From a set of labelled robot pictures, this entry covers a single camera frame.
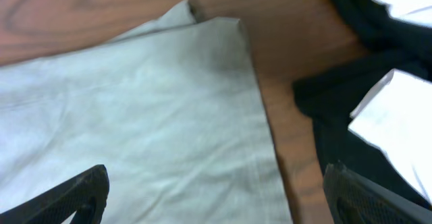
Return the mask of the khaki green shorts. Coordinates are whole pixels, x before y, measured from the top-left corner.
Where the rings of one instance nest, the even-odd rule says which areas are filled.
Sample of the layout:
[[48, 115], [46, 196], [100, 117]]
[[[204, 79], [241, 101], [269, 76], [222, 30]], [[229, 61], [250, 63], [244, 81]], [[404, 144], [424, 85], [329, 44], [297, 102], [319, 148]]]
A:
[[98, 164], [104, 223], [291, 223], [240, 20], [188, 1], [99, 46], [1, 68], [1, 210]]

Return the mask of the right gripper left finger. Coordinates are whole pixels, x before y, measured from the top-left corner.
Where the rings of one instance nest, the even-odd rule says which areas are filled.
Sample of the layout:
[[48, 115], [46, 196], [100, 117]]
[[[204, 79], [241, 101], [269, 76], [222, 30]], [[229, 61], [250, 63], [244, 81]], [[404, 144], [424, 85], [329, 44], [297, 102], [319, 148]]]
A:
[[99, 224], [107, 206], [109, 177], [104, 165], [95, 165], [39, 196], [1, 214], [2, 223]]

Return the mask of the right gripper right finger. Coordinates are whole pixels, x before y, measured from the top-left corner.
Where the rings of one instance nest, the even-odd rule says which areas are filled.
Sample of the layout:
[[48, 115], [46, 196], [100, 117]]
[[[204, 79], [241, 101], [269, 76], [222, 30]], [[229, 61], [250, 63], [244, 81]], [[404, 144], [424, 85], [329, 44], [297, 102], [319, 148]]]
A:
[[340, 163], [326, 167], [323, 190], [335, 224], [431, 224], [430, 209]]

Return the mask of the black garment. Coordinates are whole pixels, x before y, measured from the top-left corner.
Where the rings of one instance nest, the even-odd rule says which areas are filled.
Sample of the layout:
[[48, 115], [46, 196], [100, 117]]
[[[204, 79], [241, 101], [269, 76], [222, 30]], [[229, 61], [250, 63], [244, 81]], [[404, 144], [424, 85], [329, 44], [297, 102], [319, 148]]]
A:
[[331, 1], [371, 54], [293, 83], [296, 106], [313, 121], [320, 168], [341, 162], [405, 199], [431, 208], [379, 150], [348, 131], [350, 112], [389, 70], [431, 79], [431, 29], [393, 20], [384, 6], [372, 0]]

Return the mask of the white printed t-shirt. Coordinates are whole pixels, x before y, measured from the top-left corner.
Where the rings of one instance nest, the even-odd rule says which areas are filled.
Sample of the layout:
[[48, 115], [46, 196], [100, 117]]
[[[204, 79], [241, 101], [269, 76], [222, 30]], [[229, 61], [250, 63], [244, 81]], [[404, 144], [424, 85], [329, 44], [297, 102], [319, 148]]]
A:
[[[431, 0], [368, 0], [382, 5], [385, 28], [411, 53], [431, 60]], [[378, 148], [424, 199], [431, 201], [431, 80], [389, 59], [390, 70], [351, 112], [348, 129]]]

